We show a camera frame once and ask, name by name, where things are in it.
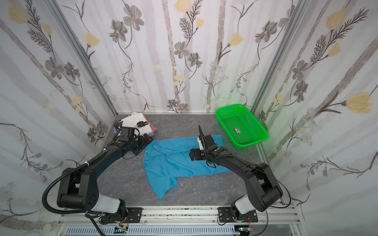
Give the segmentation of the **blue t shirt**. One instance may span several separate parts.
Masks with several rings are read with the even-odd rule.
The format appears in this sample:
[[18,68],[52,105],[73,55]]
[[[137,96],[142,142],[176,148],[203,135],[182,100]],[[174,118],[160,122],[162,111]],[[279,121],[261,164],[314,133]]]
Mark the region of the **blue t shirt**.
[[177,187],[178,178],[228,173],[225,167],[208,167],[205,161],[191,161],[191,149],[199,148],[197,137],[154,140],[145,148],[143,165],[147,180],[157,197],[162,200],[167,192]]

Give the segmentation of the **green plastic basket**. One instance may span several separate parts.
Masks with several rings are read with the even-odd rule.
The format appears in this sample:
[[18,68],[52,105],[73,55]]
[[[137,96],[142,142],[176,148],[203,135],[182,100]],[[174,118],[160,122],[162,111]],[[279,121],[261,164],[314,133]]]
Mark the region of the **green plastic basket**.
[[233,104],[216,111],[219,124],[225,131],[233,146],[243,149],[268,139],[269,133],[258,119],[241,104]]

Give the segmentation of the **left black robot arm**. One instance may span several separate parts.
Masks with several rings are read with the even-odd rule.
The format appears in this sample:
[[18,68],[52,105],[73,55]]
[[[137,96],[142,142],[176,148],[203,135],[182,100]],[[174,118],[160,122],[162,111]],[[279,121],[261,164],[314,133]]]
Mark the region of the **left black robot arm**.
[[84,164],[79,170],[67,168],[67,175],[59,182],[57,205],[61,208],[81,210],[83,213],[103,214],[103,223],[121,222],[129,216],[124,200],[100,193],[97,179],[115,161],[128,152],[141,153],[153,139],[137,128],[119,128],[104,150]]

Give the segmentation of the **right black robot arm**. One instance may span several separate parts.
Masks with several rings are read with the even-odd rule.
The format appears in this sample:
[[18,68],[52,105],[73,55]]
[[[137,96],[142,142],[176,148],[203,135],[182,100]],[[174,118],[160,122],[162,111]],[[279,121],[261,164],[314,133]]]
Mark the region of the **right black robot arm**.
[[240,222],[255,210],[264,212],[283,197],[279,181],[267,164],[241,160],[227,148],[217,146],[211,135],[200,135],[197,141],[199,148],[192,148],[189,154],[192,161],[205,161],[209,167],[225,167],[244,181],[246,195],[231,204],[230,220]]

